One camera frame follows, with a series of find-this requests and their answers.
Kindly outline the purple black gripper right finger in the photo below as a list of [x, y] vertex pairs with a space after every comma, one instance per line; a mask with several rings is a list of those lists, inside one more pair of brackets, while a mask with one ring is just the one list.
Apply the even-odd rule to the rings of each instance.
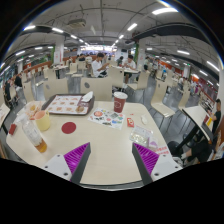
[[182, 169], [170, 155], [158, 155], [137, 143], [132, 145], [132, 154], [144, 185], [150, 184]]

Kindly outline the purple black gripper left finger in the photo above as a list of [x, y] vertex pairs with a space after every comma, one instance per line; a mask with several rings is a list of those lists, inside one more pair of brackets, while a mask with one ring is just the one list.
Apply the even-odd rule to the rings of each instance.
[[85, 143], [64, 155], [56, 154], [43, 169], [79, 185], [90, 153], [90, 143]]

